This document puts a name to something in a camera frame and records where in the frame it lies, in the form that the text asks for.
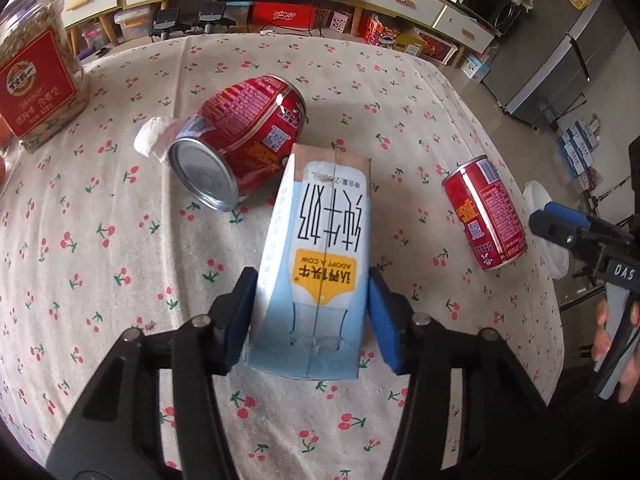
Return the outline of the person's right hand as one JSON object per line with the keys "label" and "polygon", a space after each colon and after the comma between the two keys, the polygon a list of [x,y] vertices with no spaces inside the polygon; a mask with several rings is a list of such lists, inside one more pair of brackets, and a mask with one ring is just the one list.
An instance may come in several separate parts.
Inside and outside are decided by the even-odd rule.
{"label": "person's right hand", "polygon": [[597,306],[592,345],[594,391],[603,400],[630,400],[639,381],[639,301],[636,295],[606,294]]}

